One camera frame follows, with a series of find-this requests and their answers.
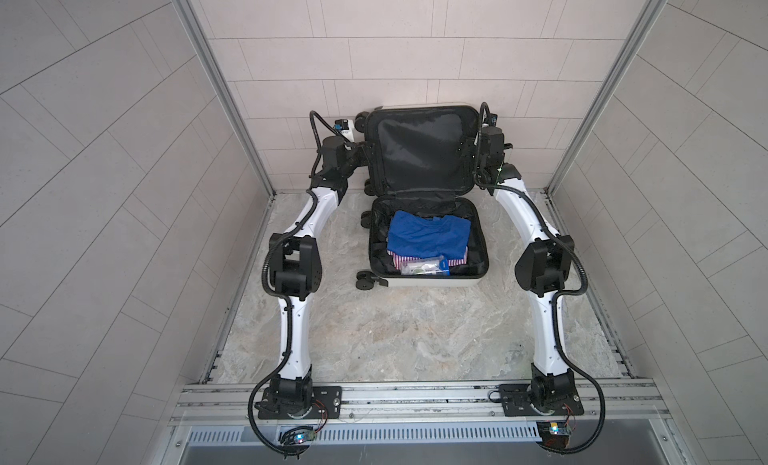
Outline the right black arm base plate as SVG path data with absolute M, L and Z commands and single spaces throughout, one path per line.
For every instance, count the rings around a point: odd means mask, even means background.
M 573 384 L 501 384 L 500 403 L 506 417 L 581 416 L 584 407 Z

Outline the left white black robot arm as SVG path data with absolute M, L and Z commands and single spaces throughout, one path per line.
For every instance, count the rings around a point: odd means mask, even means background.
M 309 352 L 311 298 L 322 280 L 317 237 L 348 190 L 348 178 L 364 157 L 352 141 L 349 123 L 328 123 L 317 111 L 309 112 L 316 145 L 306 190 L 308 201 L 291 228 L 272 235 L 261 269 L 263 290 L 277 299 L 281 317 L 280 361 L 252 389 L 247 418 L 259 441 L 284 458 L 300 457 L 316 438 L 321 426 L 294 427 L 274 442 L 257 424 L 257 411 L 304 417 L 313 408 L 320 424 L 330 417 L 326 406 L 314 399 Z

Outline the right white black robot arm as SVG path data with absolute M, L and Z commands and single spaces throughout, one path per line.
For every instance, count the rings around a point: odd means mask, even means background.
M 473 180 L 499 202 L 526 244 L 514 266 L 514 276 L 532 306 L 534 356 L 528 403 L 539 415 L 563 412 L 566 416 L 562 425 L 545 433 L 539 447 L 558 455 L 574 455 L 596 442 L 606 417 L 601 386 L 567 356 L 564 346 L 563 298 L 586 294 L 588 277 L 571 238 L 549 224 L 528 194 L 519 171 L 505 161 L 505 151 L 511 147 L 497 126 L 497 116 L 483 102 L 476 126 Z M 577 376 L 586 379 L 598 394 L 598 419 L 591 435 L 571 446 L 565 430 L 577 415 Z

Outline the red white striped cloth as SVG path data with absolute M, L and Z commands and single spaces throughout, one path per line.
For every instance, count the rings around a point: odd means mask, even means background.
M 395 254 L 394 252 L 389 252 L 389 255 L 392 258 L 394 266 L 398 270 L 400 270 L 401 265 L 404 262 L 424 258 L 424 257 L 402 256 L 402 255 Z M 467 262 L 467 255 L 464 255 L 462 258 L 458 258 L 458 259 L 449 259 L 449 258 L 446 258 L 446 259 L 449 261 L 449 266 L 451 268 L 454 266 L 464 265 Z

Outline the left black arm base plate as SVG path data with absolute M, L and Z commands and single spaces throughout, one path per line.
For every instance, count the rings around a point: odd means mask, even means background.
M 319 420 L 338 419 L 343 389 L 340 386 L 313 386 L 295 397 L 277 397 L 269 390 L 256 402 L 261 420 Z

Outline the blue t-shirt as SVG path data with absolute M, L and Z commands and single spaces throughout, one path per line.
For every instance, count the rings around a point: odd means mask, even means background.
M 395 212 L 387 233 L 387 252 L 402 256 L 458 259 L 468 255 L 471 221 L 454 215 L 422 218 Z

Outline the black suitcase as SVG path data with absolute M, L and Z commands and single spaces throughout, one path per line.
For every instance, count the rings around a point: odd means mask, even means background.
M 471 286 L 482 279 L 490 258 L 479 214 L 467 199 L 473 188 L 477 111 L 469 105 L 378 108 L 361 112 L 355 128 L 364 136 L 373 197 L 361 215 L 369 231 L 370 267 L 356 275 L 356 286 Z M 440 276 L 402 275 L 387 252 L 387 233 L 396 211 L 422 218 L 454 215 L 471 221 L 467 262 Z

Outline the clear cup blue lid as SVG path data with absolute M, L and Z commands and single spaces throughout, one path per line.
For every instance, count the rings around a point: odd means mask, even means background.
M 450 274 L 450 266 L 449 261 L 446 258 L 437 256 L 404 262 L 401 265 L 400 272 L 402 275 L 406 276 L 447 276 Z

